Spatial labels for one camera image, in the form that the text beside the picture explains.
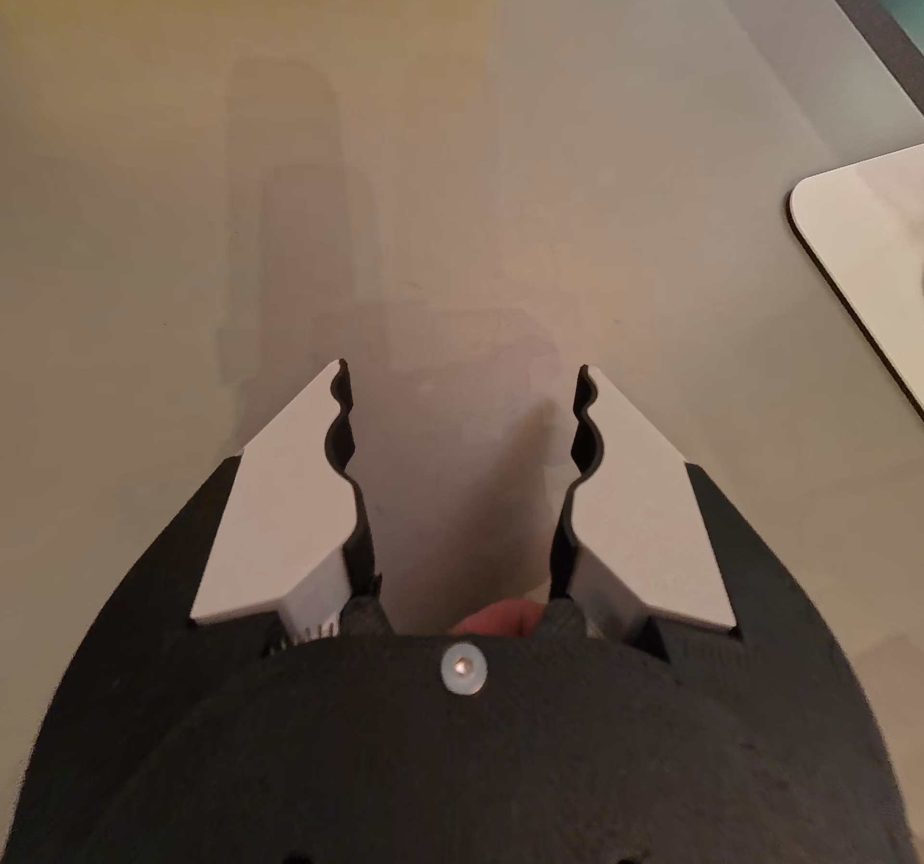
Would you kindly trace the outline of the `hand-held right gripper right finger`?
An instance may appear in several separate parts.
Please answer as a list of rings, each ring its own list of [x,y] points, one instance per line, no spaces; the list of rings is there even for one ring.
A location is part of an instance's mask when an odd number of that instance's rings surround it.
[[[653,619],[736,627],[687,459],[596,366],[577,376],[570,483],[552,537],[549,603],[604,637]]]

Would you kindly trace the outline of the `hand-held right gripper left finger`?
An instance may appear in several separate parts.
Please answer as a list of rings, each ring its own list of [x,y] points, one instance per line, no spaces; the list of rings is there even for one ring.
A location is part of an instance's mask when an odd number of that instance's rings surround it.
[[[195,624],[275,613],[288,639],[326,639],[350,600],[378,595],[363,494],[347,473],[352,408],[348,364],[332,361],[242,448]]]

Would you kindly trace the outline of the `white metal stand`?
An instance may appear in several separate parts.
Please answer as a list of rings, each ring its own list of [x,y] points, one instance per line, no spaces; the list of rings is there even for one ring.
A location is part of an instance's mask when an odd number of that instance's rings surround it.
[[[800,180],[791,225],[919,414],[923,409],[923,145]]]

